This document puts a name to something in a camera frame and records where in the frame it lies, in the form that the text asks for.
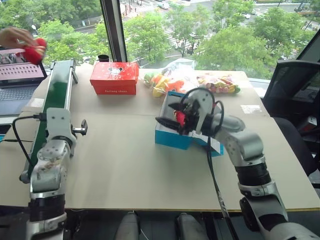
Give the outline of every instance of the table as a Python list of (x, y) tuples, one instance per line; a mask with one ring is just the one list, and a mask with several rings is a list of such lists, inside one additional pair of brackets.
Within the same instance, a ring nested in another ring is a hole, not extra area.
[[(88, 123), (86, 136), (79, 136), (69, 168), (66, 208), (220, 211), (206, 155), (196, 145), (180, 150), (155, 144), (155, 116), (162, 99), (152, 98), (142, 80), (137, 95), (96, 95), (89, 78), (93, 67), (76, 68), (78, 85), (72, 87), (71, 118), (74, 126)], [(289, 211), (319, 210), (319, 198), (282, 135), (270, 118), (244, 72), (237, 75), (238, 95), (216, 96), (226, 114), (240, 117), (256, 131), (263, 143), (266, 163)], [(43, 98), (44, 81), (34, 93)], [(245, 114), (240, 105), (258, 105), (260, 111)], [(22, 116), (39, 112), (26, 107)], [(17, 122), (23, 140), (33, 140), (38, 123)], [(6, 138), (13, 138), (9, 130)], [(26, 148), (31, 144), (24, 143)], [(17, 143), (0, 144), (0, 205), (27, 206), (29, 185), (18, 180), (25, 159)], [(227, 154), (213, 158), (219, 188), (230, 211), (240, 211), (242, 198), (238, 178)]]

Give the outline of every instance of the black cup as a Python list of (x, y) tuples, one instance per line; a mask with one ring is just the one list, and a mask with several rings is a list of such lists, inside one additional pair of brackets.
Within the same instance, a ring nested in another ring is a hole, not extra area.
[(99, 59), (99, 62), (109, 62), (108, 55), (104, 55), (104, 54), (98, 55), (98, 59)]

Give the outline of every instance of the cyan cardboard box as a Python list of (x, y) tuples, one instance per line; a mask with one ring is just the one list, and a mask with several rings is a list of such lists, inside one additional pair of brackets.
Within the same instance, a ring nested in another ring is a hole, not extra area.
[[(174, 110), (168, 105), (172, 103), (179, 103), (183, 95), (183, 93), (174, 91), (168, 92), (163, 101), (159, 117), (166, 117), (175, 120)], [(180, 135), (176, 131), (167, 128), (158, 122), (155, 126), (156, 144), (187, 150), (192, 143), (199, 144), (201, 146), (207, 146), (207, 141), (207, 136), (196, 134), (195, 131), (190, 132), (188, 135)], [(221, 156), (224, 154), (224, 146), (213, 138), (211, 138), (211, 147), (213, 149), (211, 152), (212, 157)]]

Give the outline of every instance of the yellow toy fruit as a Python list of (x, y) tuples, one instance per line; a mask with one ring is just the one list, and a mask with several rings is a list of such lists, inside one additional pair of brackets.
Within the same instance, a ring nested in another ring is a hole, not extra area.
[(152, 96), (155, 98), (160, 98), (163, 94), (166, 92), (166, 83), (169, 82), (169, 78), (166, 76), (161, 77), (161, 79), (158, 80), (155, 87), (152, 89)]

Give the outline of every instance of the sticker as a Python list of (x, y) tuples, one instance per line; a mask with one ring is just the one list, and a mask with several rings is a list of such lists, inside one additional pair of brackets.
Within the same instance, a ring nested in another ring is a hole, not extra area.
[(43, 98), (31, 98), (27, 107), (42, 108), (45, 100)]
[[(207, 136), (204, 136), (202, 134), (197, 134), (195, 131), (193, 132), (192, 137), (202, 140), (205, 144), (207, 144), (207, 142), (208, 142)], [(217, 140), (215, 140), (214, 138), (211, 137), (210, 143), (211, 143), (211, 147), (216, 152), (218, 152), (219, 154), (222, 154), (220, 142), (218, 142)]]
[(240, 105), (245, 114), (259, 114), (262, 110), (259, 105)]

